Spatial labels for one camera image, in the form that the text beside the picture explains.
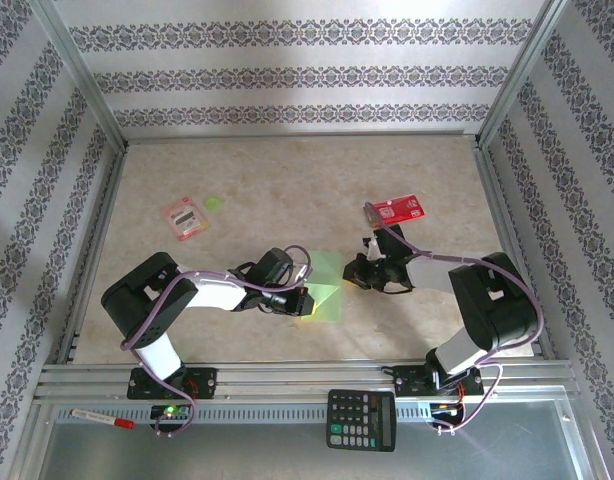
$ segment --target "calculator keypad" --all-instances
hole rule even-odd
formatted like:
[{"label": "calculator keypad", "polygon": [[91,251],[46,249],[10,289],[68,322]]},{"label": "calculator keypad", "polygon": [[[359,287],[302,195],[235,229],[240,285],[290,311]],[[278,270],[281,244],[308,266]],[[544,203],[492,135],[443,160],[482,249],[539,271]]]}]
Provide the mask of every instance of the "calculator keypad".
[{"label": "calculator keypad", "polygon": [[378,451],[380,393],[332,390],[327,412],[328,445],[348,450]]}]

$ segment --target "red packet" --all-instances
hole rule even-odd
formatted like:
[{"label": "red packet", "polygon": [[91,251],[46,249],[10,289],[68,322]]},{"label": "red packet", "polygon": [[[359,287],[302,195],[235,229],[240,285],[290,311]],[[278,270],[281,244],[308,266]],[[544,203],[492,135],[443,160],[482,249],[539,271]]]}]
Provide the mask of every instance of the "red packet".
[{"label": "red packet", "polygon": [[209,222],[189,197],[163,208],[162,214],[181,242],[209,227]]},{"label": "red packet", "polygon": [[423,207],[420,206],[416,195],[394,198],[386,202],[376,203],[375,206],[380,212],[380,216],[383,217],[385,225],[394,225],[425,216]]}]

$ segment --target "wire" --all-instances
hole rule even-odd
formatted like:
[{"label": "wire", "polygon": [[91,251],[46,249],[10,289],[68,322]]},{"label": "wire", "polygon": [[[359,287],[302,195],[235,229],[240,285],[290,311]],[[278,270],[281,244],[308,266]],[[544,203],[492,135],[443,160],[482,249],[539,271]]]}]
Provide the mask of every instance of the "wire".
[{"label": "wire", "polygon": [[287,285],[289,283],[289,280],[291,280],[291,277],[294,276],[294,264],[292,263],[289,268],[287,269],[287,280],[285,280],[283,283],[281,283],[281,285],[284,287],[285,285]]},{"label": "wire", "polygon": [[[138,360],[138,364],[143,368],[143,370],[145,370],[145,373],[147,373],[147,375],[149,375],[154,382],[156,382],[161,387],[166,388],[170,392],[172,392],[172,393],[174,393],[174,394],[184,398],[185,400],[187,400],[189,402],[189,415],[187,416],[187,421],[185,423],[183,423],[180,427],[178,427],[176,430],[174,430],[173,432],[167,432],[167,437],[168,438],[174,437],[174,436],[178,435],[179,433],[182,433],[185,430],[187,430],[189,428],[189,426],[194,422],[194,418],[196,417],[196,402],[189,395],[187,395],[185,392],[183,392],[182,390],[178,390],[176,387],[172,387],[167,382],[165,382],[165,381],[161,380],[160,378],[158,378],[158,376],[154,372],[152,372],[151,368],[149,368],[142,361],[140,356],[138,356],[138,354],[136,353],[136,350],[134,350],[132,348],[131,349],[131,353],[134,355],[134,357],[136,357],[136,360]],[[159,416],[156,419],[156,425],[154,425],[154,428],[156,430],[156,435],[158,435],[158,436],[160,436],[163,433],[163,431],[160,430],[159,426],[160,426],[160,421],[164,417],[165,417],[165,415]]]},{"label": "wire", "polygon": [[[158,376],[140,358],[140,356],[138,355],[136,350],[133,348],[134,345],[136,345],[136,343],[138,342],[140,337],[143,336],[143,334],[149,328],[149,325],[151,325],[151,323],[154,321],[154,318],[156,318],[156,315],[158,314],[158,312],[162,308],[163,304],[165,303],[165,300],[167,300],[167,297],[171,294],[171,291],[174,289],[176,284],[178,282],[180,282],[181,280],[185,279],[185,278],[198,278],[198,277],[202,277],[202,278],[205,278],[205,279],[229,281],[229,282],[234,283],[236,285],[239,285],[241,287],[248,287],[248,288],[251,288],[251,289],[254,289],[254,290],[259,290],[259,291],[262,291],[262,292],[269,292],[269,293],[286,292],[288,290],[292,290],[292,289],[294,289],[296,287],[302,286],[302,284],[305,282],[305,279],[307,277],[309,277],[309,275],[311,274],[311,270],[312,270],[312,268],[311,268],[311,257],[309,255],[309,252],[305,248],[301,247],[300,245],[290,245],[289,247],[287,247],[285,249],[285,252],[287,252],[289,250],[300,250],[301,252],[303,252],[305,254],[305,257],[307,257],[307,264],[306,264],[307,268],[305,269],[305,272],[303,273],[302,276],[299,276],[298,278],[296,278],[294,283],[292,283],[291,285],[285,285],[285,286],[276,287],[276,288],[263,287],[263,286],[260,286],[260,285],[255,285],[253,283],[246,282],[244,280],[239,280],[238,278],[236,278],[235,276],[233,276],[231,274],[212,272],[212,271],[208,271],[208,270],[189,271],[189,272],[183,272],[183,273],[177,275],[171,281],[171,283],[169,285],[167,285],[167,287],[165,288],[163,293],[158,298],[158,301],[156,302],[156,305],[154,305],[154,308],[149,313],[149,315],[147,315],[147,318],[143,322],[142,326],[138,329],[138,331],[134,334],[134,336],[132,338],[130,338],[129,340],[123,341],[120,344],[120,349],[123,350],[123,351],[129,350],[134,355],[134,357],[136,357],[136,359],[138,360],[139,365],[143,368],[143,370],[145,370],[145,373],[147,373],[147,375],[149,375],[152,378],[152,380],[154,380],[161,387],[169,390],[170,392],[174,393],[175,395],[178,395],[178,396],[184,398],[185,400],[187,400],[189,402],[190,411],[189,411],[189,416],[187,418],[187,421],[184,424],[182,424],[180,427],[178,427],[176,430],[174,430],[173,432],[168,432],[167,433],[167,437],[168,438],[171,438],[171,437],[173,437],[175,435],[178,435],[179,433],[184,432],[193,423],[194,418],[196,417],[196,402],[194,401],[194,399],[192,397],[187,395],[184,391],[179,390],[176,387],[173,387],[173,386],[169,385],[164,380],[161,380],[160,378],[158,378]],[[156,435],[161,435],[163,433],[160,430],[160,428],[159,428],[160,422],[161,422],[161,420],[163,418],[164,418],[164,415],[161,415],[161,416],[159,416],[156,419],[156,424],[155,424]]]},{"label": "wire", "polygon": [[273,308],[270,308],[269,310],[265,310],[265,309],[263,308],[263,306],[262,306],[262,305],[260,305],[260,304],[258,304],[258,310],[260,310],[261,312],[263,312],[263,313],[264,313],[264,314],[266,314],[266,315],[269,315],[269,314],[271,314],[271,313],[274,313],[274,309],[273,309]]},{"label": "wire", "polygon": [[532,333],[527,338],[520,340],[518,342],[510,343],[510,344],[499,346],[499,347],[492,349],[490,352],[488,352],[487,354],[485,354],[484,356],[482,356],[480,359],[478,359],[475,362],[476,366],[478,366],[482,362],[487,361],[489,358],[491,358],[498,352],[502,352],[504,350],[511,350],[512,348],[522,347],[523,345],[527,345],[528,343],[533,342],[540,336],[541,332],[543,331],[543,327],[545,326],[545,316],[543,315],[543,311],[542,311],[542,308],[540,307],[540,302],[538,301],[538,298],[529,289],[529,287],[525,285],[525,282],[523,282],[520,278],[517,278],[515,275],[511,274],[504,268],[501,268],[498,265],[494,265],[493,263],[487,262],[480,258],[456,257],[453,255],[438,255],[431,251],[421,250],[413,243],[408,242],[403,237],[398,235],[391,228],[388,228],[387,225],[385,225],[385,221],[383,220],[383,217],[378,211],[378,209],[376,208],[376,206],[369,202],[365,203],[365,214],[367,215],[368,218],[371,218],[374,221],[376,221],[376,223],[378,224],[380,228],[385,230],[387,233],[389,233],[392,237],[394,237],[396,240],[398,240],[403,245],[406,245],[407,247],[411,248],[415,253],[419,255],[423,255],[427,258],[431,258],[432,260],[440,260],[442,262],[452,262],[452,263],[459,262],[459,263],[466,263],[468,265],[471,265],[471,264],[482,265],[483,267],[493,270],[494,272],[500,273],[503,277],[511,280],[518,288],[522,290],[522,292],[525,295],[527,295],[529,302],[531,303],[532,307],[534,307],[534,310],[536,310],[536,330],[534,331],[534,333]]},{"label": "wire", "polygon": [[460,422],[458,425],[452,425],[451,423],[445,422],[444,420],[434,419],[434,423],[446,427],[444,429],[438,427],[438,431],[439,432],[441,432],[441,433],[443,433],[443,432],[450,432],[451,433],[451,432],[456,432],[456,431],[460,430],[463,427],[466,427],[469,424],[469,422],[471,422],[476,417],[476,415],[478,415],[478,413],[485,406],[485,403],[487,403],[487,400],[489,400],[489,398],[494,393],[494,389],[496,387],[498,387],[498,384],[500,383],[500,379],[503,376],[503,366],[502,366],[502,364],[500,364],[498,362],[488,362],[488,363],[482,363],[480,366],[481,367],[498,367],[498,375],[496,376],[496,379],[494,380],[494,383],[491,384],[491,387],[489,387],[489,389],[487,390],[485,395],[483,395],[483,398],[480,400],[478,405],[476,405],[476,408],[474,409],[474,411],[471,412],[469,414],[469,416],[467,418],[465,418],[462,422]]},{"label": "wire", "polygon": [[408,242],[402,236],[398,235],[391,228],[388,228],[387,225],[385,225],[385,221],[383,220],[383,217],[378,211],[378,209],[376,208],[376,206],[369,202],[365,203],[365,215],[370,221],[371,220],[375,221],[381,229],[385,230],[387,233],[389,233],[392,237],[394,237],[400,243],[411,248],[413,252],[419,255],[425,256],[432,260],[439,260],[442,262],[452,262],[452,263],[460,262],[460,263],[465,263],[468,265],[471,265],[471,264],[482,265],[483,267],[486,267],[490,270],[493,270],[494,272],[501,274],[503,277],[511,280],[518,288],[522,290],[522,292],[529,299],[529,302],[531,303],[532,307],[534,307],[534,310],[536,310],[536,329],[531,335],[529,335],[527,338],[520,340],[518,342],[510,343],[504,346],[498,346],[492,349],[490,352],[487,352],[485,355],[483,355],[481,358],[476,360],[476,362],[474,363],[475,366],[477,367],[498,367],[498,376],[496,377],[496,380],[494,380],[494,383],[492,384],[492,386],[489,388],[489,390],[487,390],[487,393],[483,395],[483,398],[480,400],[480,403],[476,405],[476,408],[474,409],[474,411],[458,425],[452,425],[449,422],[434,419],[434,423],[438,425],[443,425],[444,427],[446,427],[445,429],[441,429],[440,427],[438,427],[439,433],[452,432],[453,434],[453,432],[460,430],[461,428],[469,424],[469,422],[471,422],[474,419],[474,417],[478,415],[478,413],[482,410],[487,400],[489,400],[491,395],[494,393],[494,389],[500,383],[500,379],[503,376],[502,364],[496,363],[496,362],[487,362],[487,360],[489,360],[492,356],[494,356],[498,352],[502,352],[504,350],[511,350],[512,348],[518,348],[523,345],[527,345],[528,343],[533,342],[540,336],[543,330],[543,327],[545,326],[545,316],[543,314],[542,308],[540,307],[540,302],[538,301],[538,298],[536,297],[536,295],[534,295],[534,293],[525,284],[525,282],[523,282],[520,278],[508,272],[504,268],[499,267],[498,265],[494,265],[493,263],[487,262],[480,258],[456,257],[453,255],[438,255],[431,251],[421,250],[413,243]]},{"label": "wire", "polygon": [[312,270],[311,257],[309,256],[309,252],[305,248],[301,247],[300,245],[290,245],[289,247],[285,249],[285,252],[289,250],[300,250],[301,252],[303,252],[305,256],[307,257],[307,268],[304,274],[301,277],[298,277],[292,284],[285,285],[282,287],[263,287],[261,285],[255,285],[253,283],[246,282],[245,280],[240,280],[230,273],[219,273],[219,272],[212,272],[209,270],[191,270],[189,272],[183,272],[177,275],[169,283],[169,285],[167,285],[163,293],[158,297],[158,300],[156,301],[156,305],[154,305],[154,308],[151,310],[151,312],[149,312],[149,315],[147,315],[147,318],[143,322],[142,326],[138,329],[138,331],[134,334],[133,337],[131,337],[129,340],[123,341],[120,344],[120,349],[123,351],[126,351],[126,350],[132,349],[134,345],[136,345],[140,337],[143,336],[143,334],[147,331],[151,323],[154,321],[154,318],[156,318],[156,315],[158,315],[158,312],[160,311],[163,304],[165,303],[165,300],[167,300],[167,297],[169,297],[169,295],[171,294],[171,291],[178,284],[178,282],[180,282],[181,280],[185,278],[187,279],[200,278],[201,280],[202,279],[219,280],[223,282],[230,282],[240,287],[247,287],[253,290],[259,290],[261,292],[268,292],[268,293],[286,292],[289,290],[293,290],[296,287],[302,286],[303,283],[305,282],[305,279],[309,277],[309,275],[311,274],[311,270]]}]

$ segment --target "white wall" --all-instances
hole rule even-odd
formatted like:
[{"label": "white wall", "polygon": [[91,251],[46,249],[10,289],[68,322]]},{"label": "white wall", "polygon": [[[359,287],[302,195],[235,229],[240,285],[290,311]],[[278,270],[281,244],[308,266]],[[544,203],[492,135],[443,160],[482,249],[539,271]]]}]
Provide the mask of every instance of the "white wall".
[{"label": "white wall", "polygon": [[543,0],[56,6],[130,138],[476,133]]},{"label": "white wall", "polygon": [[115,153],[24,0],[0,0],[0,478],[55,351]]},{"label": "white wall", "polygon": [[614,0],[568,6],[490,155],[614,475]]}]

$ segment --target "marble floor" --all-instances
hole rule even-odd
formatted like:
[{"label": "marble floor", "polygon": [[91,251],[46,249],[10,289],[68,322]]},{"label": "marble floor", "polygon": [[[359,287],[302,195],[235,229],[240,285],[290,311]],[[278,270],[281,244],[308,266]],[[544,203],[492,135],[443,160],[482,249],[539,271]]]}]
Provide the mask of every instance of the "marble floor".
[{"label": "marble floor", "polygon": [[[132,363],[100,305],[102,293],[158,251],[194,269],[225,271],[272,246],[363,250],[365,201],[414,193],[422,219],[403,224],[419,247],[482,256],[500,250],[471,144],[460,136],[207,141],[129,148],[82,326],[75,363]],[[190,196],[211,226],[179,242],[161,208]],[[202,205],[218,197],[222,209]],[[183,361],[422,358],[462,325],[452,295],[388,296],[343,286],[342,321],[310,323],[250,310],[190,309],[169,329]],[[526,347],[513,352],[531,354]]]}]

